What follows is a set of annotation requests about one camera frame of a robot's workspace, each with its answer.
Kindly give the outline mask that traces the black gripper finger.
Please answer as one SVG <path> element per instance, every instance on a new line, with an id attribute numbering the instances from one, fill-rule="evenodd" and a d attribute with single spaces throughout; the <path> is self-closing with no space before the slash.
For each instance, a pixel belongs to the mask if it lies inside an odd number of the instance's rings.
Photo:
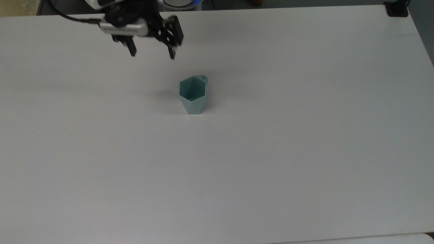
<path id="1" fill-rule="evenodd" d="M 123 35 L 112 35 L 112 39 L 115 43 L 121 43 L 124 47 L 126 47 L 129 50 L 129 53 L 132 57 L 136 56 L 137 49 L 133 41 L 133 37 L 123 36 Z"/>
<path id="2" fill-rule="evenodd" d="M 167 46 L 171 60 L 175 59 L 176 49 L 182 45 L 183 31 L 176 15 L 167 19 L 157 19 L 149 23 L 149 34 Z"/>

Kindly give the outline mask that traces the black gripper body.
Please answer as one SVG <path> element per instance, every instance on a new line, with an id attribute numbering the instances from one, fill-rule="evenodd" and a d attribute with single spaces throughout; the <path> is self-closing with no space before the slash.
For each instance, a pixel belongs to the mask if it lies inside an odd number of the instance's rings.
<path id="1" fill-rule="evenodd" d="M 104 8 L 103 32 L 111 35 L 152 37 L 149 23 L 163 19 L 155 0 L 125 0 Z"/>

